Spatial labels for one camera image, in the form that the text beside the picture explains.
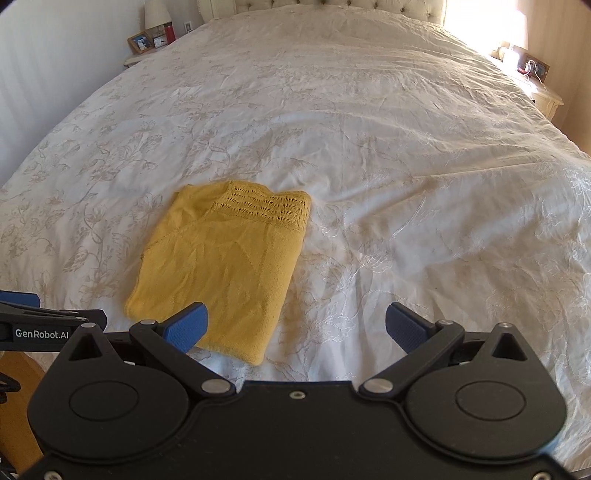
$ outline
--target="bed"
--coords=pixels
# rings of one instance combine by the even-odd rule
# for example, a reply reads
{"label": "bed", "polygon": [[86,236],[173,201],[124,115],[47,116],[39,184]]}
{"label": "bed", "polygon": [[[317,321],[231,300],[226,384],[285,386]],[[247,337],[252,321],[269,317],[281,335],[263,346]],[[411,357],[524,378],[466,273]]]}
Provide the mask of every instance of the bed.
{"label": "bed", "polygon": [[176,190],[303,189],[312,213],[264,363],[192,356],[238,384],[359,382],[403,355],[393,301],[467,330],[512,322],[568,403],[557,459],[591,466],[589,157],[439,25],[440,2],[278,1],[208,22],[47,135],[0,192],[2,288],[125,330]]}

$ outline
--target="blue gripper pad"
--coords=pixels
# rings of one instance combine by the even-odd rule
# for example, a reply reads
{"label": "blue gripper pad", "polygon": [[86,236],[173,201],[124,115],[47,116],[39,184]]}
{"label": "blue gripper pad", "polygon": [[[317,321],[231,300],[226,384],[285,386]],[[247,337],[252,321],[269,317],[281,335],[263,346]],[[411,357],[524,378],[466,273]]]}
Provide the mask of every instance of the blue gripper pad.
{"label": "blue gripper pad", "polygon": [[162,322],[162,338],[182,353],[187,353],[207,332],[207,308],[195,302]]}
{"label": "blue gripper pad", "polygon": [[386,331],[406,353],[410,353],[435,335],[437,327],[395,302],[386,310]]}
{"label": "blue gripper pad", "polygon": [[8,303],[16,303],[17,305],[34,307],[36,309],[41,307],[41,300],[34,293],[0,290],[0,301],[7,301]]}

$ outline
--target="red thermos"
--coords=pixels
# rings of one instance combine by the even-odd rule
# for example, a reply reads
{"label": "red thermos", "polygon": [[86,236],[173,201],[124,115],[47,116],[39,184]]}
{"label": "red thermos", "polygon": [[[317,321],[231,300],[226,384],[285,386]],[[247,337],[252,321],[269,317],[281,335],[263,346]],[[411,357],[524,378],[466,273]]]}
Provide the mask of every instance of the red thermos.
{"label": "red thermos", "polygon": [[166,41],[168,42],[168,45],[177,39],[177,37],[174,35],[172,23],[167,23],[164,25],[164,33],[166,33]]}

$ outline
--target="bedside table drawer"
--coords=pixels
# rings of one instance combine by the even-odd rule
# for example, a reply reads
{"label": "bedside table drawer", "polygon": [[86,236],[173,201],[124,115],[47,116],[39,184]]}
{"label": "bedside table drawer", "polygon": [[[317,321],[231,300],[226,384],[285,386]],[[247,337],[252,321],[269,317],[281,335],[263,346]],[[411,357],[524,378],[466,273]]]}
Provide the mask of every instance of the bedside table drawer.
{"label": "bedside table drawer", "polygon": [[532,94],[533,99],[535,100],[536,108],[542,112],[542,114],[548,119],[552,120],[552,117],[556,113],[556,109],[558,108],[558,104],[544,95],[538,95],[537,93]]}

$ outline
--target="folded yellow knit garment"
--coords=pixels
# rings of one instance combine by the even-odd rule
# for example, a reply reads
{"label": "folded yellow knit garment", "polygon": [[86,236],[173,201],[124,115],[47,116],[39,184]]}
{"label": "folded yellow knit garment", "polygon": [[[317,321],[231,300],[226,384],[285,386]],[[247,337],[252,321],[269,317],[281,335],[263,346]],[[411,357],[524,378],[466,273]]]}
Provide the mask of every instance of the folded yellow knit garment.
{"label": "folded yellow knit garment", "polygon": [[131,319],[165,320],[194,301],[209,312],[197,344],[263,361],[300,255],[310,196],[245,181],[186,186],[142,255],[125,304]]}

